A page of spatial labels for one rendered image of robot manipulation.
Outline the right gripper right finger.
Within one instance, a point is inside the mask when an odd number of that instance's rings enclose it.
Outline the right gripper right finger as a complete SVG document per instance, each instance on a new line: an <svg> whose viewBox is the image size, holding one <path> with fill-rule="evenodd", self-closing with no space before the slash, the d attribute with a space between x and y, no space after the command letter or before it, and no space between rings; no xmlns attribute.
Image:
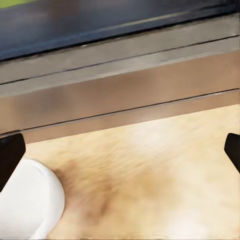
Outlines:
<svg viewBox="0 0 240 240"><path fill-rule="evenodd" d="M240 173L240 135L228 133L224 151Z"/></svg>

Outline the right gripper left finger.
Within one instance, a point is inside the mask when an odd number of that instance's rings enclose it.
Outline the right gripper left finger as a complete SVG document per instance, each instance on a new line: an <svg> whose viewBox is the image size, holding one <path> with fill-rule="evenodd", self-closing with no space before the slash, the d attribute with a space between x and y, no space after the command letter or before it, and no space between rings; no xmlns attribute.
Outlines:
<svg viewBox="0 0 240 240"><path fill-rule="evenodd" d="M22 133L0 138L0 194L26 152Z"/></svg>

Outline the coffee cup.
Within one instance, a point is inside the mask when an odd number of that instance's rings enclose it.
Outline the coffee cup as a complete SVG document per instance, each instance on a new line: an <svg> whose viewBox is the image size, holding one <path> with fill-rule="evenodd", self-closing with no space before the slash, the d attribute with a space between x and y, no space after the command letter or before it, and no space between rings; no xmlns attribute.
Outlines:
<svg viewBox="0 0 240 240"><path fill-rule="evenodd" d="M22 158L0 194L0 240L45 240L64 207L64 189L55 173Z"/></svg>

